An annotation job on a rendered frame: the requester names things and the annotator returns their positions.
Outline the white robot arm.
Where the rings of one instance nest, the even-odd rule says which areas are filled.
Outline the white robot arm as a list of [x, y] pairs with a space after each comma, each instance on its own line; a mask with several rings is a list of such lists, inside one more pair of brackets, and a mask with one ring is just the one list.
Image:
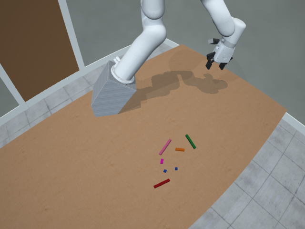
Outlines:
[[[229, 48], [234, 48], [246, 29], [246, 24], [230, 15], [224, 0], [200, 0], [213, 19], [213, 23], [223, 36], [220, 41]], [[124, 84], [132, 84], [134, 75], [167, 37], [163, 23], [165, 0], [141, 0], [143, 32], [131, 44], [122, 59], [117, 56], [111, 73]]]

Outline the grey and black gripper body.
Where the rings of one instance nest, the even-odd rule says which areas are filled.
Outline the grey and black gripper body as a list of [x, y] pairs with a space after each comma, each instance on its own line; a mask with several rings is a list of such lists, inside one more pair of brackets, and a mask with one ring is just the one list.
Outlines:
[[225, 46], [221, 41], [219, 41], [213, 50], [213, 52], [215, 52], [213, 60], [215, 62], [227, 63], [230, 61], [230, 59], [234, 53], [234, 50], [235, 50], [235, 47], [229, 48], [229, 47]]

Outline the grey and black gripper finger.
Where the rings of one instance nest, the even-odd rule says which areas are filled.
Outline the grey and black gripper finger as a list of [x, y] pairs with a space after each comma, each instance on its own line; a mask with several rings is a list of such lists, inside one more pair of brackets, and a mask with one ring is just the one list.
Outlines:
[[207, 64], [206, 64], [206, 68], [207, 68], [208, 70], [211, 68], [212, 63], [214, 62], [214, 60], [211, 61], [211, 59], [214, 58], [214, 55], [215, 55], [215, 52], [212, 52], [212, 53], [210, 53], [210, 54], [207, 54], [207, 60], [208, 60], [208, 62], [207, 62]]
[[226, 64], [227, 63], [220, 63], [220, 65], [219, 65], [220, 69], [223, 70], [223, 68], [225, 67]]

